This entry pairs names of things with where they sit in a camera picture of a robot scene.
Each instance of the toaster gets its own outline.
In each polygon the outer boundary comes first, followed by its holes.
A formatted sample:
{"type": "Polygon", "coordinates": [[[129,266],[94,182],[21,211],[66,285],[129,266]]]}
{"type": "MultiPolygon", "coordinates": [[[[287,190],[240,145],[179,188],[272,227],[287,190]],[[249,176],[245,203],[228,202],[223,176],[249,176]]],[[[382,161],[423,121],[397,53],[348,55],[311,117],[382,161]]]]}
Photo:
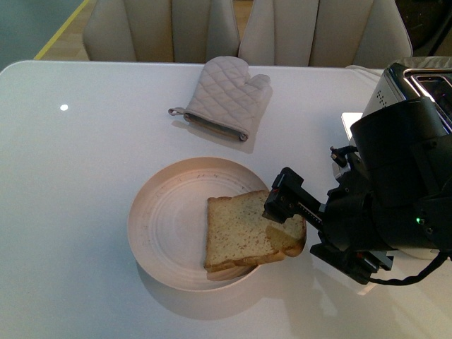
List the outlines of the toaster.
{"type": "Polygon", "coordinates": [[[452,57],[405,58],[387,67],[363,117],[400,101],[429,97],[447,133],[452,133],[452,57]]]}

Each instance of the ceramic plate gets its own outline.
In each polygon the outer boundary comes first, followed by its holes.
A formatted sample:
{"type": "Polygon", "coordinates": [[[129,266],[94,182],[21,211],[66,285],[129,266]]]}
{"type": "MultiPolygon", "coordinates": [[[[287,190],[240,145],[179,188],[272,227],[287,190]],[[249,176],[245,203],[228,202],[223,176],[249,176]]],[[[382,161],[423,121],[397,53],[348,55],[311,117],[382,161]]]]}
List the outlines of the ceramic plate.
{"type": "Polygon", "coordinates": [[[211,291],[243,280],[252,268],[207,273],[207,199],[267,189],[249,169],[230,160],[198,157],[170,165],[138,192],[128,236],[140,266],[178,290],[211,291]]]}

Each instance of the robotic arm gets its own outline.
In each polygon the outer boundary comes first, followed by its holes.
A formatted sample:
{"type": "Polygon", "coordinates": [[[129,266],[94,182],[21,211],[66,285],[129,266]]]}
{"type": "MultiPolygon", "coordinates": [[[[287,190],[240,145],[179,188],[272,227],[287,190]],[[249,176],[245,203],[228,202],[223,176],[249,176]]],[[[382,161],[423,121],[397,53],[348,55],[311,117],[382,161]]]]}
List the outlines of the robotic arm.
{"type": "Polygon", "coordinates": [[[351,129],[356,147],[331,148],[342,175],[326,203],[286,167],[272,185],[264,216],[280,223],[304,216],[321,241],[311,253],[361,284],[416,283],[452,255],[452,134],[428,97],[380,109],[351,129]],[[418,276],[371,278],[380,268],[391,269],[387,251],[396,249],[439,254],[418,276]]]}

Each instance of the white table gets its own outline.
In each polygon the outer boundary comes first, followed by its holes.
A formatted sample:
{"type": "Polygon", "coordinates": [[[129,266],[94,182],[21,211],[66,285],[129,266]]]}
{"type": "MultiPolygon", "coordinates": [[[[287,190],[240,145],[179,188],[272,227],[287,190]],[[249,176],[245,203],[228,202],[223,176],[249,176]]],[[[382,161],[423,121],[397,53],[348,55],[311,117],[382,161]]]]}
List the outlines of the white table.
{"type": "MultiPolygon", "coordinates": [[[[136,264],[131,202],[189,157],[238,162],[271,185],[282,167],[318,200],[337,186],[329,147],[347,144],[378,76],[251,67],[273,96],[255,140],[229,141],[171,117],[202,65],[26,61],[0,74],[0,338],[450,338],[451,263],[411,287],[362,286],[309,253],[227,289],[160,284],[136,264]],[[62,105],[68,105],[61,111],[62,105]]],[[[389,278],[428,262],[398,254],[389,278]]]]}

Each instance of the beige chair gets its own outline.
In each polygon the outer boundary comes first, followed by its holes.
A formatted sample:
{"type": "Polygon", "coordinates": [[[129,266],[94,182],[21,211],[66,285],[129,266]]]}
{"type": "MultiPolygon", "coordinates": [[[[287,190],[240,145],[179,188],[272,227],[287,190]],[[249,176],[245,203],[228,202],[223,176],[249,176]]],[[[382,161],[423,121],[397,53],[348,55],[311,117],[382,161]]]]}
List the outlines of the beige chair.
{"type": "Polygon", "coordinates": [[[411,56],[394,0],[254,0],[239,49],[253,65],[384,68],[411,56]]]}
{"type": "Polygon", "coordinates": [[[239,43],[232,0],[97,0],[83,33],[96,61],[204,63],[239,43]]]}

